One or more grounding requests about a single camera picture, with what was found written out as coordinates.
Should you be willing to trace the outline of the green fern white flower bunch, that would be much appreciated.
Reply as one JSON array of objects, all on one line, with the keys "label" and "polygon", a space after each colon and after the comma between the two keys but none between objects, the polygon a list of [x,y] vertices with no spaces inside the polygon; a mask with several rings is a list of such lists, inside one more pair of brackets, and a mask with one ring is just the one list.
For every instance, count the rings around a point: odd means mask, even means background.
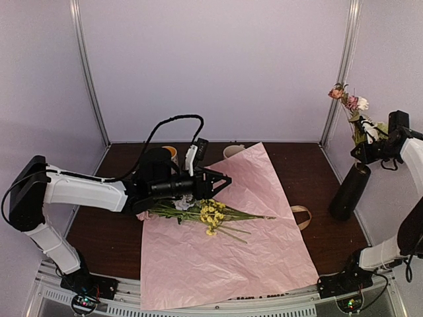
[{"label": "green fern white flower bunch", "polygon": [[355,145],[372,144],[388,138],[388,125],[384,122],[375,122],[368,116],[360,115],[351,123],[354,126]]}]

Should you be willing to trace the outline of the brown pink flower bunch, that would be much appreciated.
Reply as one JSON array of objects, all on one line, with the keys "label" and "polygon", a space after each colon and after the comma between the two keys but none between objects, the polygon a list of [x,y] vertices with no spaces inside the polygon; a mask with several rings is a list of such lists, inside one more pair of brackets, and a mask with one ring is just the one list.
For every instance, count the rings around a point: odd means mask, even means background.
[{"label": "brown pink flower bunch", "polygon": [[371,137],[366,129],[369,127],[369,118],[365,111],[369,108],[368,101],[361,96],[354,96],[346,91],[348,84],[336,83],[328,93],[333,100],[341,103],[352,130],[352,139],[355,145],[368,142]]}]

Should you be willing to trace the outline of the tan satin ribbon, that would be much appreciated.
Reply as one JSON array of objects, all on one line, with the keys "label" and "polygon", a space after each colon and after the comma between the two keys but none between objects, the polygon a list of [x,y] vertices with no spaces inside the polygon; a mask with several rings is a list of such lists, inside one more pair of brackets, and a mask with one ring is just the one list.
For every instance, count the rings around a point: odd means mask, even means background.
[{"label": "tan satin ribbon", "polygon": [[302,216],[301,222],[298,222],[297,226],[300,231],[305,230],[313,218],[310,210],[302,205],[292,205],[290,208],[293,214],[300,214]]}]

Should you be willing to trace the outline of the pink wrapping paper sheet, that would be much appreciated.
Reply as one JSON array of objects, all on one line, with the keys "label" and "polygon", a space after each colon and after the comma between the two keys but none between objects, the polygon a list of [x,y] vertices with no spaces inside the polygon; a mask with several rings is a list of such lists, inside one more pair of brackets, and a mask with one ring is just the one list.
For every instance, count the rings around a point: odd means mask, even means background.
[{"label": "pink wrapping paper sheet", "polygon": [[317,282],[317,270],[264,145],[255,144],[212,169],[232,179],[216,200],[256,219],[232,223],[231,236],[208,236],[200,223],[147,218],[141,245],[144,310],[282,294]]}]

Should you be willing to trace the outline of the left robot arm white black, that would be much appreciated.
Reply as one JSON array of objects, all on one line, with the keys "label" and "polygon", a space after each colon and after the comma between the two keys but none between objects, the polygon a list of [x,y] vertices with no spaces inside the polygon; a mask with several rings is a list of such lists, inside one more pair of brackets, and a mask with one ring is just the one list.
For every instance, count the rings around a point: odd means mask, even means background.
[{"label": "left robot arm white black", "polygon": [[192,195],[211,199],[231,183],[231,178],[209,168],[197,167],[203,152],[193,145],[187,153],[187,167],[180,169],[166,148],[141,154],[135,170],[123,178],[100,178],[62,170],[37,155],[24,167],[2,199],[9,209],[5,221],[25,233],[69,275],[80,293],[89,293],[95,279],[83,258],[50,224],[43,213],[46,204],[63,203],[97,207],[111,212],[138,215],[160,199]]}]

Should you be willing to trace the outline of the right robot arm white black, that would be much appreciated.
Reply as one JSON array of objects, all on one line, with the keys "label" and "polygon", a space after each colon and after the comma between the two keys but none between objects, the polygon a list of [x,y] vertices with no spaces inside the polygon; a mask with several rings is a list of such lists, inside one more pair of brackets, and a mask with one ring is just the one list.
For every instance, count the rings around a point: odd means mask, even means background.
[{"label": "right robot arm white black", "polygon": [[364,281],[363,271],[388,269],[403,262],[410,265],[413,258],[422,258],[422,134],[409,128],[406,112],[397,110],[389,114],[388,134],[384,139],[361,142],[351,155],[364,165],[389,160],[394,166],[403,164],[410,172],[411,184],[403,187],[398,181],[391,184],[387,193],[393,194],[396,203],[388,195],[376,197],[379,216],[383,215],[384,207],[388,208],[389,215],[396,207],[403,221],[392,237],[357,253],[357,266],[350,267],[339,277],[339,286],[348,292]]}]

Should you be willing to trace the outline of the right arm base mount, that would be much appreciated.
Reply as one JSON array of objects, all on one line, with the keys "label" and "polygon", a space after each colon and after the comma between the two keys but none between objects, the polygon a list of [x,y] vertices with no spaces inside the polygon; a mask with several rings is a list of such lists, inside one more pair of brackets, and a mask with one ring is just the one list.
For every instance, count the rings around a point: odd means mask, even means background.
[{"label": "right arm base mount", "polygon": [[373,286],[372,278],[346,275],[322,276],[317,281],[321,299],[334,297],[337,308],[345,314],[359,313],[364,308],[364,289]]}]

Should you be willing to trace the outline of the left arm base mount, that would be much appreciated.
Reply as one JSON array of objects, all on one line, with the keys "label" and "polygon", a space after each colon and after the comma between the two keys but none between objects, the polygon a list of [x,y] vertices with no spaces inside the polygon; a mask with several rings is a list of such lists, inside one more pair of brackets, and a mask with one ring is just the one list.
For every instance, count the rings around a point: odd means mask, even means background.
[{"label": "left arm base mount", "polygon": [[113,300],[118,287],[117,279],[93,275],[85,267],[70,274],[56,267],[56,274],[61,278],[60,287],[74,293],[70,306],[76,316],[93,313],[101,299]]}]

